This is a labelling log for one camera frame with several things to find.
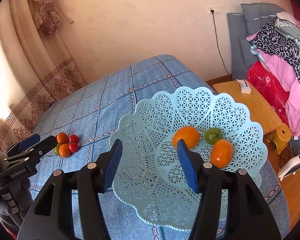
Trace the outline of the green round fruit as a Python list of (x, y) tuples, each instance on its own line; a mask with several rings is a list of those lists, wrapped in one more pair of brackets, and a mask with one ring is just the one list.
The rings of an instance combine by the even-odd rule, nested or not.
[(57, 144), (57, 146), (53, 149), (54, 150), (54, 153), (56, 154), (56, 155), (59, 155), (59, 148), (60, 148), (60, 144)]

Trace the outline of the orange tangerine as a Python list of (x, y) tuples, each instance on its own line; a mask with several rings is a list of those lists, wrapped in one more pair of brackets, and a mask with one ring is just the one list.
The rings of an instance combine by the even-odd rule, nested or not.
[(62, 158), (68, 158), (72, 154), (68, 144), (61, 144), (61, 146), (59, 147), (58, 153)]
[(58, 144), (60, 144), (60, 145), (67, 144), (69, 141), (68, 135), (64, 132), (58, 133), (56, 135), (56, 139), (57, 139)]

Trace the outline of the red tomato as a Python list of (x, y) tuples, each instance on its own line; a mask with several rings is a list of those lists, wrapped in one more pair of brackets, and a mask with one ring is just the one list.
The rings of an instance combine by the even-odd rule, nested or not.
[(77, 144), (79, 142), (79, 137), (75, 134), (72, 134), (69, 136), (69, 142)]
[(68, 146), (71, 153), (76, 153), (79, 150), (78, 144), (75, 142), (71, 142)]

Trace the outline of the large orange front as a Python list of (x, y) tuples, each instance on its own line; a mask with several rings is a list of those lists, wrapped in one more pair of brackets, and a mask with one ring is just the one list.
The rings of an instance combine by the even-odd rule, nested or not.
[(225, 139), (220, 139), (212, 147), (210, 162), (218, 168), (225, 168), (232, 160), (232, 155), (232, 144)]

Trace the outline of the large orange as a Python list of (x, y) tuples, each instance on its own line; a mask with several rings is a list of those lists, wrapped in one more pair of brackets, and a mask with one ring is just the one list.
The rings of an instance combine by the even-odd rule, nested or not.
[(220, 139), (212, 147), (210, 162), (218, 168), (225, 168), (232, 160), (232, 155), (232, 144), (225, 139)]
[(189, 149), (192, 149), (198, 144), (200, 135), (196, 128), (192, 126), (184, 126), (178, 129), (172, 137), (172, 144), (175, 148), (177, 148), (178, 141), (181, 139), (185, 141)]

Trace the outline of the light blue plastic basket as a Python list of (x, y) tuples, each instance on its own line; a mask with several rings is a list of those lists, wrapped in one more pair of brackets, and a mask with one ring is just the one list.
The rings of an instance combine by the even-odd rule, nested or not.
[(212, 152), (204, 135), (213, 127), (232, 146), (224, 171), (245, 169), (260, 186), (268, 155), (261, 125), (229, 94), (184, 86), (141, 100), (134, 113), (119, 120), (110, 137), (111, 143), (122, 142), (113, 180), (117, 198), (145, 223), (190, 231), (202, 192), (199, 175)]

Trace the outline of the green tomato with stem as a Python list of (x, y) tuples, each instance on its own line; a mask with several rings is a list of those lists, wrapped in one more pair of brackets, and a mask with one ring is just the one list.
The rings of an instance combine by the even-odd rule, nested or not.
[(222, 131), (217, 127), (211, 127), (206, 130), (204, 139), (209, 145), (214, 145), (218, 140), (223, 138)]

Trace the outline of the white device on floor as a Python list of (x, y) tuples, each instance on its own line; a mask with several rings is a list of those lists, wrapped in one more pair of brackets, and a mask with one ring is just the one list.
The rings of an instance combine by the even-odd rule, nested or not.
[(277, 177), (279, 181), (291, 174), (295, 175), (300, 170), (300, 154), (292, 157), (282, 168), (279, 169)]

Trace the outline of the large orange near cluster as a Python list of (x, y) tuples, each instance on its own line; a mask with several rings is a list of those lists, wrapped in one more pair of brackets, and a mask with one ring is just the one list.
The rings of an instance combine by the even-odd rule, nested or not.
[(189, 149), (192, 149), (198, 144), (200, 135), (196, 128), (192, 126), (184, 126), (178, 129), (172, 137), (172, 144), (175, 148), (177, 148), (178, 141), (181, 139), (185, 141)]

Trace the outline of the beige patterned curtain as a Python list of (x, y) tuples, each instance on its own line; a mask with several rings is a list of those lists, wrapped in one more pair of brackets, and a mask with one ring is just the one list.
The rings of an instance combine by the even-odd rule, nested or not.
[(54, 103), (85, 86), (59, 29), (58, 0), (0, 2), (0, 152), (29, 137)]

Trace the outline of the yellow wooden stool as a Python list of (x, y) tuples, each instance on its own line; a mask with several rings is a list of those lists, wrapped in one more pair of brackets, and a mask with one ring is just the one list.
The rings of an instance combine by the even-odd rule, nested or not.
[(266, 134), (265, 137), (274, 144), (275, 151), (281, 154), (291, 139), (291, 131), (285, 123), (282, 123), (279, 128)]

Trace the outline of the white small box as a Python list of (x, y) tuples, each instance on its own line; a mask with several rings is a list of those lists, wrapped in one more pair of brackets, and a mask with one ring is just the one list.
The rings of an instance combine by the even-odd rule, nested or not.
[(251, 94), (251, 87), (248, 81), (239, 80), (239, 79), (237, 79), (236, 81), (239, 83), (239, 87), (242, 94)]

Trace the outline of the red blanket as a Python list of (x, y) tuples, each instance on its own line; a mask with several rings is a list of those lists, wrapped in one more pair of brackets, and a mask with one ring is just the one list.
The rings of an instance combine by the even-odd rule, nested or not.
[(276, 77), (267, 71), (260, 61), (257, 61), (248, 69), (248, 81), (271, 105), (281, 121), (288, 125), (285, 104), (289, 92), (283, 90)]

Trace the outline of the pile of clothes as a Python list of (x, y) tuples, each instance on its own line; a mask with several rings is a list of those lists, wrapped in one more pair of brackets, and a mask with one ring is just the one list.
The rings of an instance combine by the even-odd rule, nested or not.
[(287, 12), (278, 12), (258, 32), (246, 38), (250, 51), (276, 77), (284, 91), (289, 92), (285, 104), (288, 126), (300, 136), (300, 28)]

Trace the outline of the white wall socket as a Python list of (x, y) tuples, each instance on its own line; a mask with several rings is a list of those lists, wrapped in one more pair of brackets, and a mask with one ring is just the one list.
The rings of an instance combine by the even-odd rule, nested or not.
[(209, 14), (221, 14), (221, 9), (219, 7), (207, 7)]

